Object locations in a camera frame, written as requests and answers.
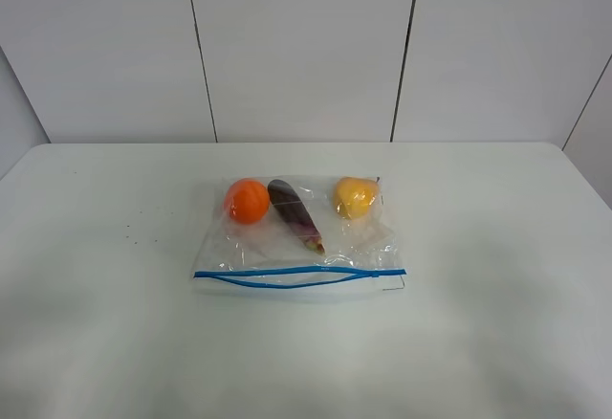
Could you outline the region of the clear zip bag blue zipper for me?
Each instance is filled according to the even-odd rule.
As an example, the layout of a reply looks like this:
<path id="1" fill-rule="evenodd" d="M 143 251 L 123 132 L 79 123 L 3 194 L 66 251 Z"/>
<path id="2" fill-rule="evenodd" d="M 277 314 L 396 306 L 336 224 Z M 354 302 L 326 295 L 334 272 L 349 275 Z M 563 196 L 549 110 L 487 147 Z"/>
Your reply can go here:
<path id="1" fill-rule="evenodd" d="M 333 191 L 343 177 L 377 180 L 380 193 L 362 218 L 342 218 Z M 322 236 L 325 255 L 307 250 L 276 213 L 271 202 L 258 222 L 242 225 L 224 212 L 230 186 L 254 179 L 267 187 L 280 179 L 293 187 Z M 397 235 L 388 221 L 378 176 L 288 175 L 228 178 L 213 188 L 211 217 L 195 257 L 191 279 L 212 292 L 278 295 L 365 295 L 405 287 L 407 271 Z"/>

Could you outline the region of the purple toy eggplant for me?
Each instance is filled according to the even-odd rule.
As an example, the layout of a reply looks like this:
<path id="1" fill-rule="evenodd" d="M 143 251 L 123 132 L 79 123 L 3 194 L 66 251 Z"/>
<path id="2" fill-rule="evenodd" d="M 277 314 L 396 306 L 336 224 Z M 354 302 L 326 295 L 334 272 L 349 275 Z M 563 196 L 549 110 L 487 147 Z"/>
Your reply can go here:
<path id="1" fill-rule="evenodd" d="M 322 236 L 293 187 L 274 179 L 268 183 L 267 191 L 273 208 L 292 234 L 307 250 L 325 255 Z"/>

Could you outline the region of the yellow toy pear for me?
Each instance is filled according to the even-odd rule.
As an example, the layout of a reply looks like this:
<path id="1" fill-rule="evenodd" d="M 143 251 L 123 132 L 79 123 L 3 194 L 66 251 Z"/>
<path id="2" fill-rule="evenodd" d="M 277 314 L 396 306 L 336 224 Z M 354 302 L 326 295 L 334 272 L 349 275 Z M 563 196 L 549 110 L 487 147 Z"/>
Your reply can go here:
<path id="1" fill-rule="evenodd" d="M 362 218 L 369 213 L 379 193 L 377 180 L 343 177 L 334 187 L 333 205 L 344 219 Z"/>

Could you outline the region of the orange toy fruit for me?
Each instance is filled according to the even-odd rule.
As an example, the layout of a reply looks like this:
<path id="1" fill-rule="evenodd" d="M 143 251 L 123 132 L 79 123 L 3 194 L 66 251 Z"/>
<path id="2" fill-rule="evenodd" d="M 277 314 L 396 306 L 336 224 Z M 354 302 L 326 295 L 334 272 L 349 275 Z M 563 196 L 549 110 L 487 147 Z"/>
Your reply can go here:
<path id="1" fill-rule="evenodd" d="M 242 179 L 229 187 L 223 208 L 234 222 L 250 225 L 266 215 L 269 205 L 270 196 L 262 183 L 254 179 Z"/>

